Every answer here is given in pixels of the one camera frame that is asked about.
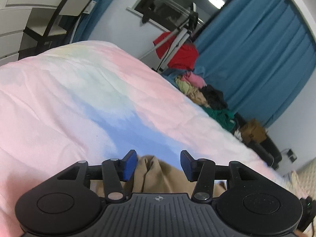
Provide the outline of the white vanity desk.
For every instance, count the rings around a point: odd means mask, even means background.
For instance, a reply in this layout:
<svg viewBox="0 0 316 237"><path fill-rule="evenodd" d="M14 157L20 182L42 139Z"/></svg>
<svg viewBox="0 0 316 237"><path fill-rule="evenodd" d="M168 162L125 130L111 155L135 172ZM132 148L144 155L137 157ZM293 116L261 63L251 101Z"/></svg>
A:
<svg viewBox="0 0 316 237"><path fill-rule="evenodd" d="M1 0L1 65L19 58L21 40L32 9L56 9L62 0Z"/></svg>

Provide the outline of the green garment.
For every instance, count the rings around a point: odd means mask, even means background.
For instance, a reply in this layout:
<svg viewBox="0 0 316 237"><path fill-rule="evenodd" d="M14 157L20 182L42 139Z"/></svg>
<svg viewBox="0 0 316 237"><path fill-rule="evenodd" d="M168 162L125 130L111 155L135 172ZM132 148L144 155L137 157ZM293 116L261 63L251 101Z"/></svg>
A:
<svg viewBox="0 0 316 237"><path fill-rule="evenodd" d="M222 128L229 131L230 133L234 133L237 129L235 115L228 109L213 110L206 107L202 107L202 109L209 115L209 117L217 121L222 126Z"/></svg>

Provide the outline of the pastel rainbow bed cover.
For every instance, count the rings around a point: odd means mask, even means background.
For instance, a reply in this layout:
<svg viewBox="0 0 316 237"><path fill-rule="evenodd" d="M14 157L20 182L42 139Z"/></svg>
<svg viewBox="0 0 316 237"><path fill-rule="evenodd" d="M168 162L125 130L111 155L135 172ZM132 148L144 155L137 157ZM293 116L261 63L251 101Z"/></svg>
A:
<svg viewBox="0 0 316 237"><path fill-rule="evenodd" d="M84 41L1 66L1 236L20 236L22 194L77 161L98 165L131 149L167 163L162 193L193 192L182 150L242 162L297 192L161 75L112 43Z"/></svg>

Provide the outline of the tan hoodie with white print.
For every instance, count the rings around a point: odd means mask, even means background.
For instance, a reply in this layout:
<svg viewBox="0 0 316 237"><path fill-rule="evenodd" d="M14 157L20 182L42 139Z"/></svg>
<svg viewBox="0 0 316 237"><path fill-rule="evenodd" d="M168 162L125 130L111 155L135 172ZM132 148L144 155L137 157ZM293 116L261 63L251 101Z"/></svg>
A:
<svg viewBox="0 0 316 237"><path fill-rule="evenodd" d="M195 183L189 182L183 171L152 155L138 158L134 175L121 182L126 195L131 193L187 193L192 195Z"/></svg>

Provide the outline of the brown paper bag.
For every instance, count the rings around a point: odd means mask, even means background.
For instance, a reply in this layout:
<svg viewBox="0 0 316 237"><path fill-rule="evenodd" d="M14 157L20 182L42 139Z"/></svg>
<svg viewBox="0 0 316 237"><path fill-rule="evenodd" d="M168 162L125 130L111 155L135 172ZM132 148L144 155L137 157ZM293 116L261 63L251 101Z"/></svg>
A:
<svg viewBox="0 0 316 237"><path fill-rule="evenodd" d="M251 141L261 143L267 139L265 129L256 119L248 121L243 127L241 127L240 132L245 143L250 143Z"/></svg>

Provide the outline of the red garment on tripod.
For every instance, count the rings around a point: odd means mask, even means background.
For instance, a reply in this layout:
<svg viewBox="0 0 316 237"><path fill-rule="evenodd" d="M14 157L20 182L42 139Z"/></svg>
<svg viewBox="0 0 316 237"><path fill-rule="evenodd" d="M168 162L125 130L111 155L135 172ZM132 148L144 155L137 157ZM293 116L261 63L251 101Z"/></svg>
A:
<svg viewBox="0 0 316 237"><path fill-rule="evenodd" d="M172 36L159 48L155 49L155 52L160 60L165 58L166 53L170 51L171 45L175 39L176 36ZM167 64L167 67L171 69L193 71L198 56L199 53L196 46L190 39L187 39L182 45L179 45L179 49L172 56Z"/></svg>

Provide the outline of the black garment pile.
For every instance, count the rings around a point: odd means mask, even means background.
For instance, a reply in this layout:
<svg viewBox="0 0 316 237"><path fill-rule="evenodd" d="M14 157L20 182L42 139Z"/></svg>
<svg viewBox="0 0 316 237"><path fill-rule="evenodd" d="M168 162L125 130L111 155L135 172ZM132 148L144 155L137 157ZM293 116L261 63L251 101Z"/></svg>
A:
<svg viewBox="0 0 316 237"><path fill-rule="evenodd" d="M213 110L223 110L228 108L228 105L224 100L223 93L215 89L213 86L207 85L200 88L199 90L204 95L208 105Z"/></svg>

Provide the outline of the pink garment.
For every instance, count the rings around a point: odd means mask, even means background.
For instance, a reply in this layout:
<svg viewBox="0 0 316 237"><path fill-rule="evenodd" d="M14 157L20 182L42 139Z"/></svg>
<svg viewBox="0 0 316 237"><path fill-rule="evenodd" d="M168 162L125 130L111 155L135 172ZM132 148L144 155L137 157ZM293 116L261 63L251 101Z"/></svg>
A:
<svg viewBox="0 0 316 237"><path fill-rule="evenodd" d="M181 80L199 89L202 89L203 87L207 86L205 80L202 77L192 72L186 72L185 74L183 74Z"/></svg>

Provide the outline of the beige garment in pile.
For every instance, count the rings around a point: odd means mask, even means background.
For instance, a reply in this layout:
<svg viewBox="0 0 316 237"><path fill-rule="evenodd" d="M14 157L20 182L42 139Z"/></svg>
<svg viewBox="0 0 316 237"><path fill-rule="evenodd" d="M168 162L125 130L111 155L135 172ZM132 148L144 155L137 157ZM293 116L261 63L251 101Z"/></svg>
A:
<svg viewBox="0 0 316 237"><path fill-rule="evenodd" d="M210 108L203 93L197 87L194 87L186 81L182 81L180 76L175 78L175 83L178 89L192 102L199 106Z"/></svg>

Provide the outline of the black and beige chair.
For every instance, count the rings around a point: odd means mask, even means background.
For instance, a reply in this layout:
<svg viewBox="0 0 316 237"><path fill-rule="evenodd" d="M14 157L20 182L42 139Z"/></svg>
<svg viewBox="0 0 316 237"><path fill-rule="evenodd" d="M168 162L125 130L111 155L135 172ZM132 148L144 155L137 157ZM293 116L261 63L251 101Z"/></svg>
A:
<svg viewBox="0 0 316 237"><path fill-rule="evenodd" d="M45 43L55 40L65 40L70 31L59 26L57 19L62 16L73 18L72 25L83 14L92 0L62 0L50 18L33 18L27 23L24 33L37 42L34 54L44 52Z"/></svg>

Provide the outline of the quilted beige headboard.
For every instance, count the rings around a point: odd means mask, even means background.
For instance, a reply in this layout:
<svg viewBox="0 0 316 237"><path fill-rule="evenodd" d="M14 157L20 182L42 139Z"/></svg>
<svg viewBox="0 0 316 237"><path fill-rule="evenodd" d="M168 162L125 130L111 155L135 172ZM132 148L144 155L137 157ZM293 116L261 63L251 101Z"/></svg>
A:
<svg viewBox="0 0 316 237"><path fill-rule="evenodd" d="M313 159L298 172L291 171L284 177L286 180L286 189L298 198L307 198L310 196L312 199L315 199L315 175L315 159Z"/></svg>

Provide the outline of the blue curtain right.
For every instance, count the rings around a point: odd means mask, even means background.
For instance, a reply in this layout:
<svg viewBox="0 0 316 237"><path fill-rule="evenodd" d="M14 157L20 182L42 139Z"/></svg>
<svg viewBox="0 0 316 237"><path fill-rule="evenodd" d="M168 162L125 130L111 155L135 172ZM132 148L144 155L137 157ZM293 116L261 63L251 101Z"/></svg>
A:
<svg viewBox="0 0 316 237"><path fill-rule="evenodd" d="M230 110L270 126L315 69L315 40L291 0L232 0L195 42L194 71Z"/></svg>

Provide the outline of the silver tripod with phone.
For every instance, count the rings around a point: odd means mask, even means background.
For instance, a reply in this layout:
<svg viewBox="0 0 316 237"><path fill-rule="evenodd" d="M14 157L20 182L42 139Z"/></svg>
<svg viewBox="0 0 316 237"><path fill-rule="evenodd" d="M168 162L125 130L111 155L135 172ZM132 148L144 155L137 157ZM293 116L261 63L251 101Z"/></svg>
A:
<svg viewBox="0 0 316 237"><path fill-rule="evenodd" d="M151 50L140 56L138 60L142 61L151 53L157 52L159 48L161 48L164 44L166 44L169 40L171 40L174 37L174 40L166 49L166 52L160 59L159 65L156 69L154 69L155 72L161 74L166 68L168 68L168 63L172 60L174 55L176 55L181 46L189 39L191 34L196 30L198 21L199 16L197 12L197 6L196 3L192 2L190 5L190 13L187 16L187 18L178 27L176 27L168 36L163 38L162 41L155 44Z"/></svg>

